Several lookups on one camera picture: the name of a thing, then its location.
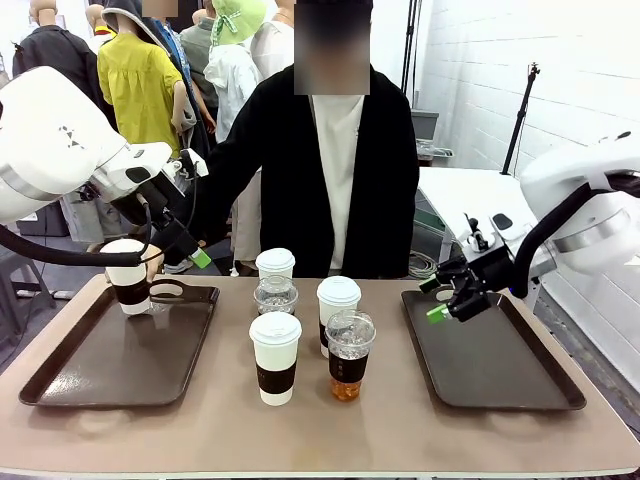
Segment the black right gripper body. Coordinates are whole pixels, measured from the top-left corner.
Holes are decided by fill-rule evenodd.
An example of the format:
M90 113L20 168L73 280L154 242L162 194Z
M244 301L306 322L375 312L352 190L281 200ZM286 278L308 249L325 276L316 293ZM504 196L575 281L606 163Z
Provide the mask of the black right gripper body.
M491 307L489 292L508 288L515 271L511 252L505 245L473 261L466 260L467 277L456 278L451 283L455 293L464 295L459 312L463 314L465 322Z

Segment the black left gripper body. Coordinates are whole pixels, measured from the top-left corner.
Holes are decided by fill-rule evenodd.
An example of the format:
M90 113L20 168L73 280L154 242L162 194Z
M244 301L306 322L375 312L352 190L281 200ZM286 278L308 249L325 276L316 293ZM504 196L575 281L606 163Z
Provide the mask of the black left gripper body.
M163 253L165 265L178 265L199 249L198 241L192 236L192 220L190 212L175 214L166 228L152 235L151 244Z

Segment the person's right hand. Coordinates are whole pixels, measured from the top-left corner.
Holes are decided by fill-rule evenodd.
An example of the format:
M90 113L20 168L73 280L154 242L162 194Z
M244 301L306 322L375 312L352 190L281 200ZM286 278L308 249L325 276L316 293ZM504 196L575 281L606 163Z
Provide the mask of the person's right hand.
M162 269L164 254L160 248L149 244L142 255L142 260L146 266L146 278L151 282Z

